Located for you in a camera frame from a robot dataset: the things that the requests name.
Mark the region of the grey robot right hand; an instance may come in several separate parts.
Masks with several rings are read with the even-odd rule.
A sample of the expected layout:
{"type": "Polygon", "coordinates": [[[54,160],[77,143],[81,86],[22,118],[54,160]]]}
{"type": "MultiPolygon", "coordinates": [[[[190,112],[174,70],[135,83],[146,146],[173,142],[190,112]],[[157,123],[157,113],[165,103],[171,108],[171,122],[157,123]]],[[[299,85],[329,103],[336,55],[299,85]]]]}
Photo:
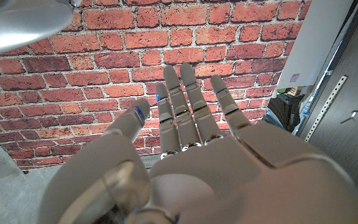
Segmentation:
{"type": "Polygon", "coordinates": [[[81,0],[0,0],[0,54],[60,32],[81,0]]]}

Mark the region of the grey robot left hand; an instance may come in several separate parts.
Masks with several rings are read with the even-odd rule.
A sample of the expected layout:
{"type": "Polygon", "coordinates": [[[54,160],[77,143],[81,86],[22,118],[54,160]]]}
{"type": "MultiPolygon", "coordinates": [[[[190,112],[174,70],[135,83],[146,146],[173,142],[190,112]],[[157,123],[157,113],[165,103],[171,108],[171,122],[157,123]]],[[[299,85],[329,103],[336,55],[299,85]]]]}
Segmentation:
{"type": "Polygon", "coordinates": [[[252,124],[220,76],[220,131],[190,64],[156,87],[161,158],[147,169],[134,141],[150,114],[141,98],[63,165],[39,223],[358,223],[358,189],[326,153],[271,124],[252,124]]]}

